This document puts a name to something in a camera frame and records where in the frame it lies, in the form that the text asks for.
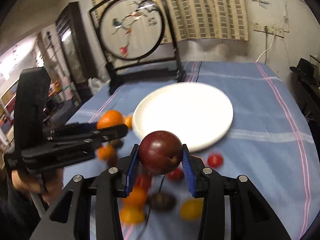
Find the person's left hand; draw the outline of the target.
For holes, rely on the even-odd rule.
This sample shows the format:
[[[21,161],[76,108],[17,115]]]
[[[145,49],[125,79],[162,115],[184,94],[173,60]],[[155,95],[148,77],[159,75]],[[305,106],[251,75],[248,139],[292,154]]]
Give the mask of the person's left hand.
[[[40,194],[43,200],[51,205],[56,201],[63,189],[63,172],[64,169],[58,169],[54,172],[51,179],[46,180],[44,185],[38,183],[35,177],[24,171],[14,170],[11,173],[13,187],[23,193]]]

